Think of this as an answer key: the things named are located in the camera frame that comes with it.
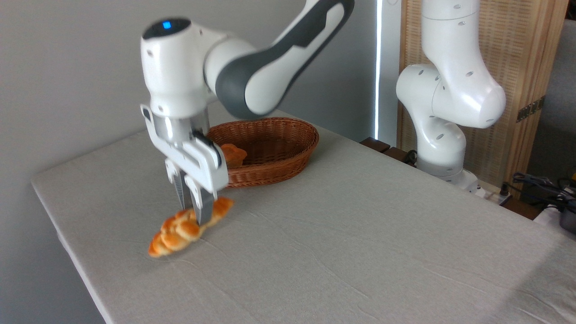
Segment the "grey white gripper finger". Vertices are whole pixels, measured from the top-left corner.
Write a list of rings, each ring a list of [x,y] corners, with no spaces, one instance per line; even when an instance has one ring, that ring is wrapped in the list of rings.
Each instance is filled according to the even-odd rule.
[[[193,208],[193,197],[185,183],[186,173],[168,158],[165,159],[165,168],[170,183],[175,187],[182,209]]]
[[[184,207],[194,208],[198,225],[207,225],[212,219],[214,194],[195,182],[189,175],[184,176]]]

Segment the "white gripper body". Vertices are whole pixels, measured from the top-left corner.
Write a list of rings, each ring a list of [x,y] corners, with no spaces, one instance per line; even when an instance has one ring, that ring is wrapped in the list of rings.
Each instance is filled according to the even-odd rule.
[[[216,193],[228,185],[228,169],[220,148],[208,145],[200,137],[170,143],[157,135],[152,110],[143,104],[140,105],[140,110],[153,145],[183,172],[211,193]]]

